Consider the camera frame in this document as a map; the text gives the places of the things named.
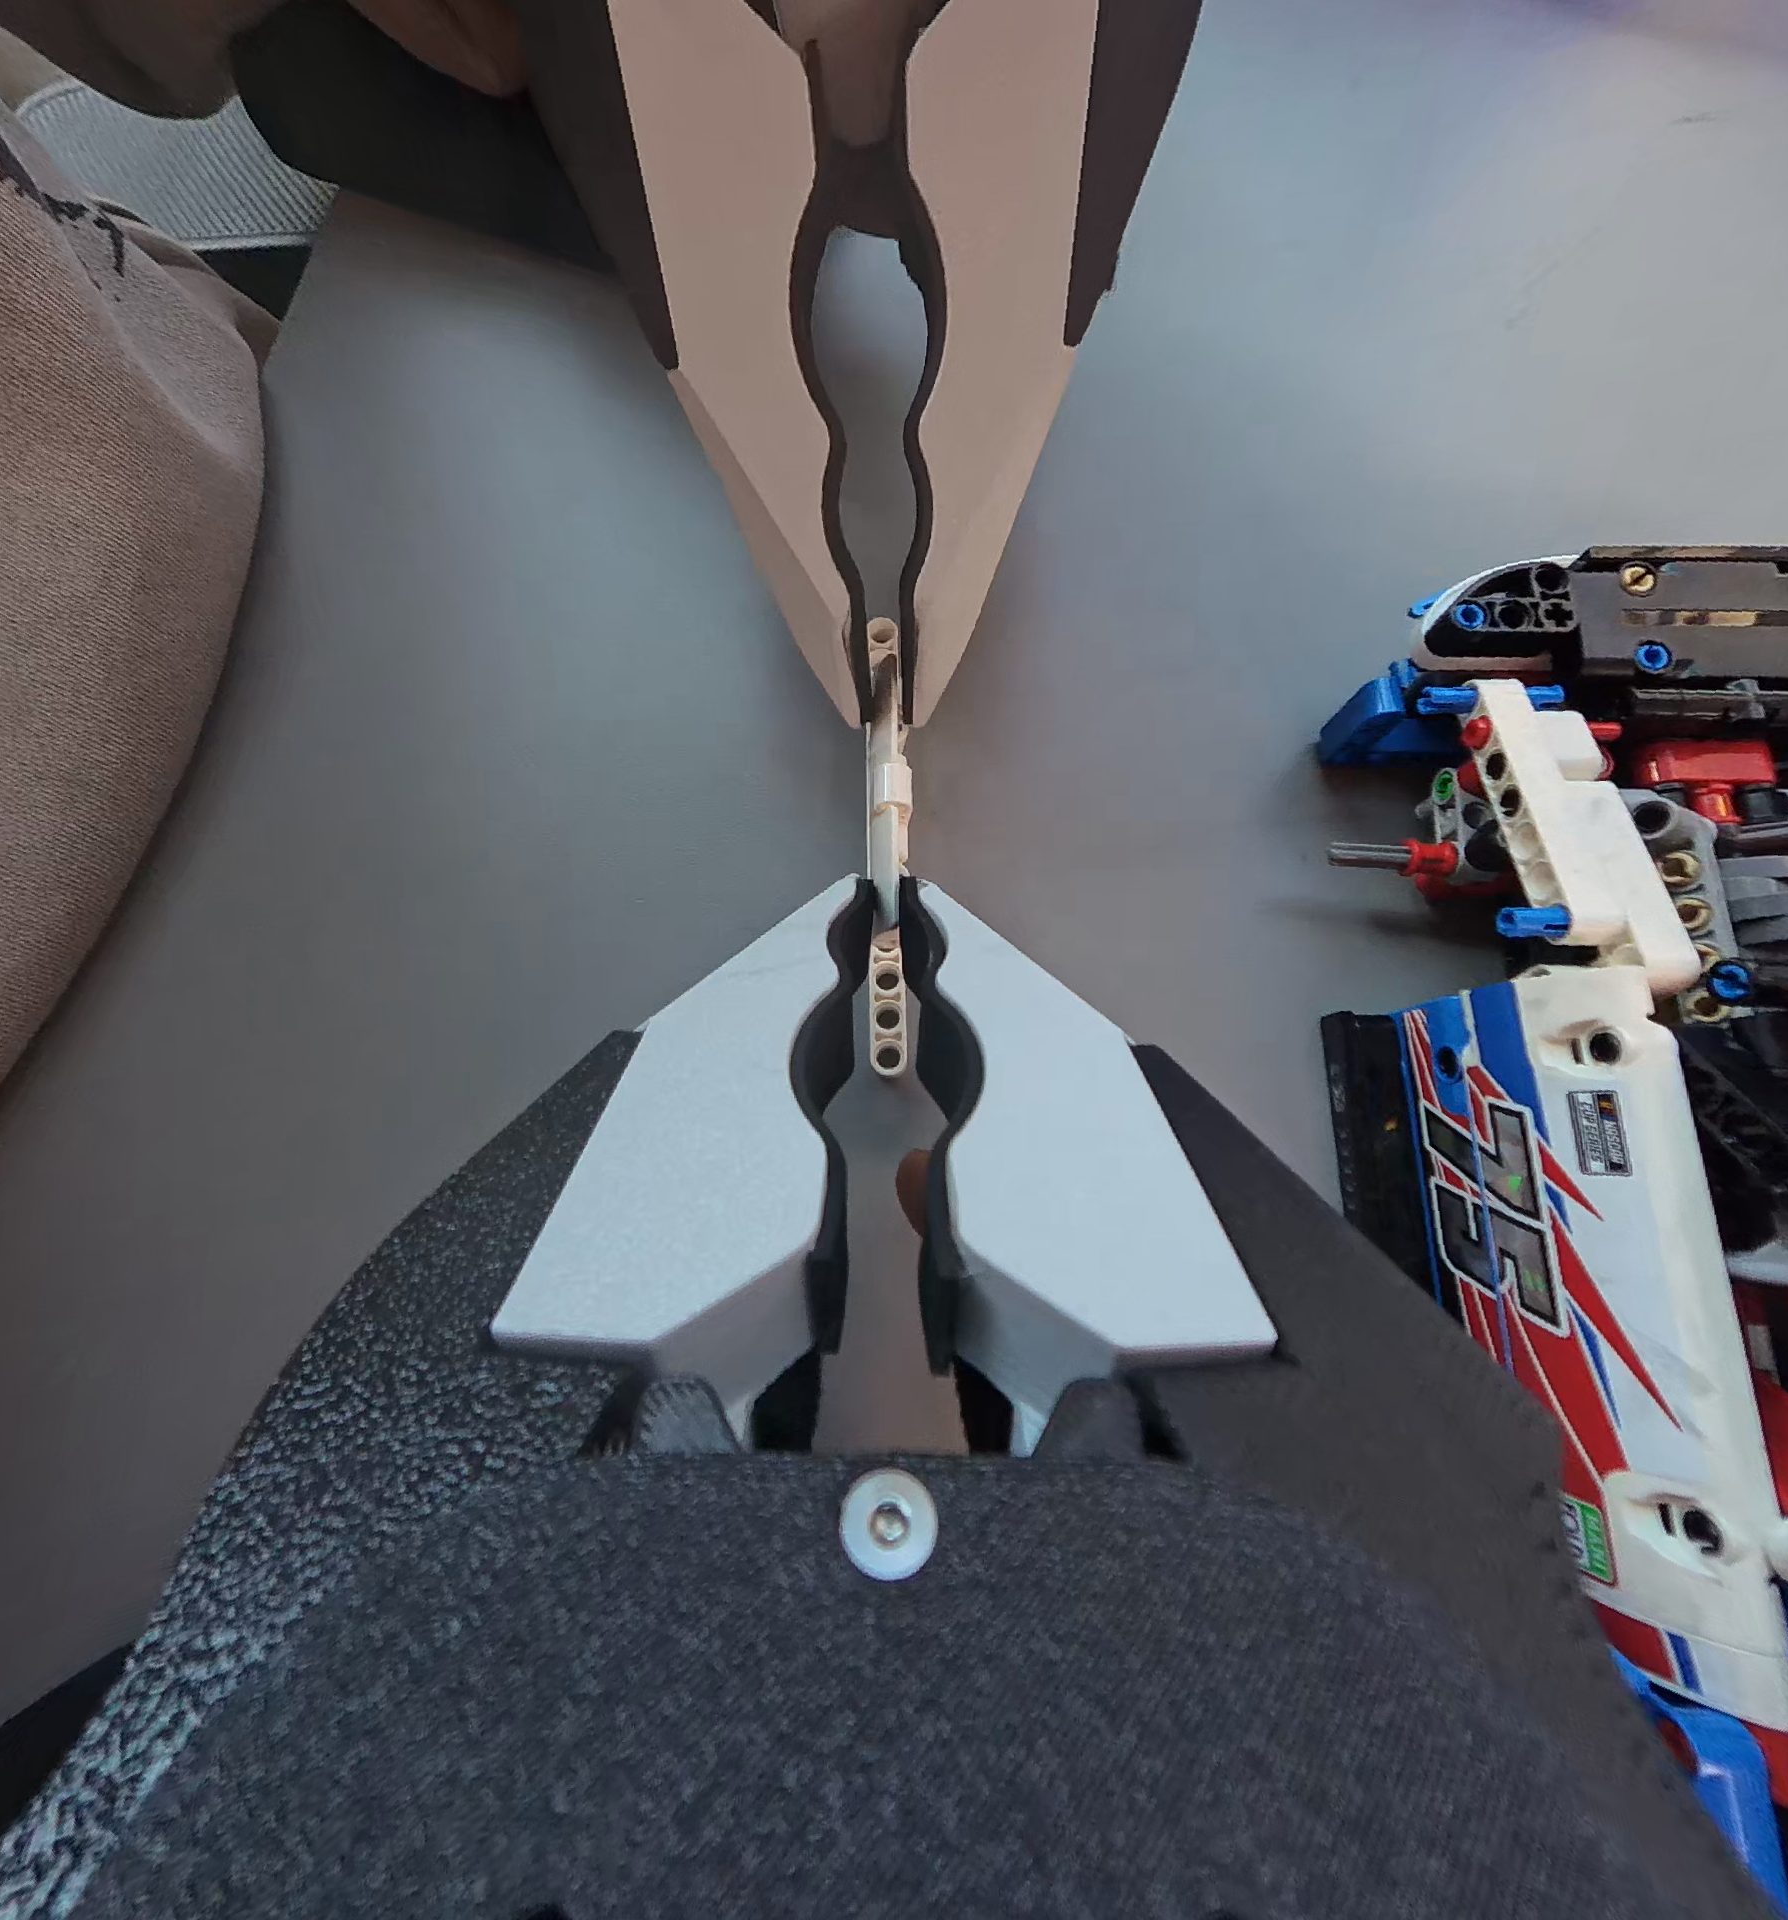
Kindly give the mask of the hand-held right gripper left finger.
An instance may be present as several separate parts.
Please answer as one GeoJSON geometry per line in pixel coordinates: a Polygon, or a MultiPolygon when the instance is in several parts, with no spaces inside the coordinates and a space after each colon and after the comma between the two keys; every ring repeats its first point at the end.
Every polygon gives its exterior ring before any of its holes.
{"type": "Polygon", "coordinates": [[[737,1439],[841,1344],[855,1071],[843,878],[648,1020],[491,1323],[508,1352],[695,1377],[737,1439]]]}

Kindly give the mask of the toy brick race car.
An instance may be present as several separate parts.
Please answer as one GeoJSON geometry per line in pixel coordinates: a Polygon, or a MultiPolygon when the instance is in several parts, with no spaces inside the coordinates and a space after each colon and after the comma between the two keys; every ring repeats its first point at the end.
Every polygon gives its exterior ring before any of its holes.
{"type": "Polygon", "coordinates": [[[1339,842],[1504,981],[1321,1024],[1348,1218],[1551,1416],[1628,1687],[1788,1915],[1788,546],[1595,546],[1409,609],[1339,842]]]}

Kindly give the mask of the person's beige sweatshirt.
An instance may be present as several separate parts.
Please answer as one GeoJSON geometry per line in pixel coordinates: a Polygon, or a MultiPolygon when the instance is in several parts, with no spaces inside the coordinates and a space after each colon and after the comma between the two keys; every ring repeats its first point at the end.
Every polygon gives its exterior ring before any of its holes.
{"type": "Polygon", "coordinates": [[[0,1085],[202,732],[258,534],[276,330],[0,110],[0,1085]]]}

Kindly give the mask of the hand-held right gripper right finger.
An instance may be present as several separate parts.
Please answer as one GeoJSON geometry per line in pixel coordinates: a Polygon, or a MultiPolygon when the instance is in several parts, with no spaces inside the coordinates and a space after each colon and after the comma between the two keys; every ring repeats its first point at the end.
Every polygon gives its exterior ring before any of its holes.
{"type": "Polygon", "coordinates": [[[1268,1355],[1274,1323],[1120,1028],[928,881],[908,883],[929,1152],[929,1365],[977,1450],[1033,1453],[1078,1380],[1268,1355]]]}

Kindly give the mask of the white toy brick beam assembly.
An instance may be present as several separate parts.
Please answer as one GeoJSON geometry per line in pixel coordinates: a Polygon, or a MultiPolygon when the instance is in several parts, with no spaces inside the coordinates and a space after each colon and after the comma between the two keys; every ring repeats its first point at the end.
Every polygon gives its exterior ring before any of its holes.
{"type": "Polygon", "coordinates": [[[900,892],[913,812],[907,763],[900,631],[874,618],[866,631],[871,710],[866,721],[866,853],[874,887],[874,930],[867,947],[870,1056],[882,1079],[907,1074],[911,1056],[907,960],[900,892]]]}

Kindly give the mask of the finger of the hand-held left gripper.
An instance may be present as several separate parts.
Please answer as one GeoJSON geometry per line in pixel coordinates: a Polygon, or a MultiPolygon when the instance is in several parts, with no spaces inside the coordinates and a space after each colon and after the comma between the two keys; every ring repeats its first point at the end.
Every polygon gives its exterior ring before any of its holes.
{"type": "Polygon", "coordinates": [[[1074,371],[1068,304],[1101,7],[859,5],[870,55],[914,26],[898,113],[907,178],[938,254],[929,392],[914,448],[929,529],[907,590],[908,718],[929,721],[955,678],[1074,371]]]}
{"type": "Polygon", "coordinates": [[[817,187],[807,79],[741,1],[611,5],[679,363],[669,384],[801,655],[859,721],[855,604],[826,531],[831,427],[795,348],[817,187]]]}

